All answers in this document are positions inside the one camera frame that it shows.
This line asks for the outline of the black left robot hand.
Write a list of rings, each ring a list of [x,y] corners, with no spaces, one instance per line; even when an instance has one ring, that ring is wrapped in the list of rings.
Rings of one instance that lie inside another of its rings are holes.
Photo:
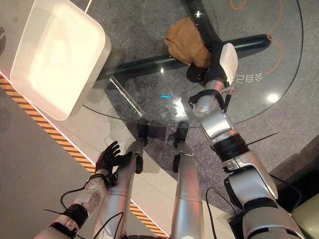
[[[95,164],[95,172],[104,169],[111,174],[114,166],[129,164],[133,153],[131,151],[124,155],[120,155],[120,153],[120,146],[117,141],[114,141],[100,154]]]

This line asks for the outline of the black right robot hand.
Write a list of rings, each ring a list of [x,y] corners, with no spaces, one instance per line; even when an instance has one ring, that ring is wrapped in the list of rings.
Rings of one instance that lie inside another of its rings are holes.
[[[186,77],[193,83],[210,80],[220,80],[225,86],[230,86],[238,67],[238,56],[235,47],[231,43],[216,46],[206,68],[200,68],[193,63],[189,66]]]

